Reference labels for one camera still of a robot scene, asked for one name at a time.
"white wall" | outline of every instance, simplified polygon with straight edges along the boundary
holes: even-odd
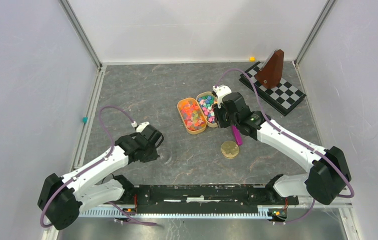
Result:
[[[0,240],[37,240],[45,177],[64,174],[96,68],[57,0],[0,1]]]
[[[326,0],[70,0],[111,62],[293,60]]]
[[[326,146],[344,150],[365,240],[378,239],[378,1],[338,1],[300,74]]]

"yellow container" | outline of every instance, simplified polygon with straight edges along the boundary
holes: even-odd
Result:
[[[184,122],[184,117],[183,117],[183,114],[182,114],[182,110],[183,110],[183,106],[186,105],[186,104],[190,104],[190,105],[193,105],[193,104],[196,104],[196,106],[198,107],[196,110],[196,113],[198,114],[198,117],[197,117],[197,120],[203,120],[203,123],[200,124],[200,129],[197,129],[197,130],[191,130],[191,126],[187,126],[186,122]],[[198,101],[194,98],[191,98],[191,97],[188,97],[188,98],[185,98],[183,100],[180,100],[178,103],[177,103],[177,110],[178,110],[178,113],[180,114],[180,117],[181,117],[181,121],[183,121],[183,124],[184,124],[184,127],[186,128],[186,131],[192,135],[195,135],[195,134],[199,134],[203,131],[205,131],[206,129],[206,123],[208,123],[208,121],[206,120],[205,118],[205,115],[203,114],[202,110],[201,110],[201,106],[199,105]]]
[[[210,91],[206,91],[206,92],[204,92],[204,93],[201,93],[201,94],[199,94],[197,97],[196,97],[196,102],[197,102],[197,100],[199,99],[199,98],[201,98],[201,97],[203,97],[203,96],[207,96],[207,95],[210,95],[210,96],[214,96],[213,94],[212,94],[212,92],[210,92]],[[214,97],[214,103],[216,104],[217,103],[217,98],[216,97]],[[203,113],[203,111],[201,111],[202,112],[202,115],[205,117],[205,119],[206,119],[206,124],[208,125],[208,127],[210,127],[210,128],[216,128],[216,127],[218,127],[218,124],[217,123],[211,123],[211,122],[208,122],[208,117],[207,116],[205,116],[205,114]]]

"wooden block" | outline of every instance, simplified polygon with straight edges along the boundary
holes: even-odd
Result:
[[[279,84],[283,74],[283,57],[284,52],[281,49],[276,50],[255,75],[255,79],[266,89],[272,89]]]

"purple marker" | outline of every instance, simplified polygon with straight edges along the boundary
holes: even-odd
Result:
[[[234,125],[232,125],[231,131],[233,132],[233,136],[234,136],[234,140],[236,141],[236,144],[238,146],[242,145],[243,142],[242,142],[242,137],[240,136],[239,130]]]

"black and white checkered board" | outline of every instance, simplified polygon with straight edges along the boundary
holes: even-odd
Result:
[[[259,71],[259,66],[261,66],[259,64],[260,62],[255,63],[252,67],[248,68],[245,73],[251,78],[251,81],[255,83],[255,88],[258,95],[264,99],[264,101],[266,101],[284,116],[288,115],[300,102],[302,102],[306,95],[283,78],[276,87],[266,89],[254,77],[254,75]],[[239,81],[252,90],[249,80],[246,79],[243,74],[240,76],[241,78]]]

